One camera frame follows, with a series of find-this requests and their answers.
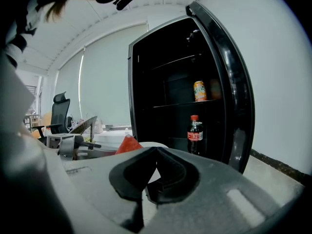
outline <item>black refrigerator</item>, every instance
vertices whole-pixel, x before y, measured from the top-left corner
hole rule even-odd
[[[243,57],[218,19],[193,2],[129,46],[134,137],[187,151],[190,116],[204,127],[204,156],[244,171],[254,136],[254,97]],[[195,101],[194,83],[207,100]]]

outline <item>coca-cola bottle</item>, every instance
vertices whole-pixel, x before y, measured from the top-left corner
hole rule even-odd
[[[204,156],[203,127],[198,120],[198,115],[191,116],[191,124],[187,128],[187,150],[191,154]]]

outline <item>woman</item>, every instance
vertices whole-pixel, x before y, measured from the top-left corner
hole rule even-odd
[[[41,20],[43,8],[49,4],[52,6],[45,15],[45,19],[55,20],[61,16],[68,0],[0,0],[3,12],[1,35],[1,48],[4,49],[9,62],[16,68],[21,55],[35,34]],[[112,0],[96,0],[99,3],[107,3]],[[31,136],[24,124],[19,130],[22,135]]]

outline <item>refrigerator door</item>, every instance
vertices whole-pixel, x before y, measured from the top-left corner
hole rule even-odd
[[[222,162],[243,172],[254,136],[254,96],[246,64],[230,34],[208,9],[195,1],[186,13],[200,24],[218,64],[225,107]]]

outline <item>orange soda can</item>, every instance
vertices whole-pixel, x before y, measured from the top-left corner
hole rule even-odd
[[[194,83],[194,93],[195,93],[195,101],[207,100],[205,84],[202,81],[197,81]]]

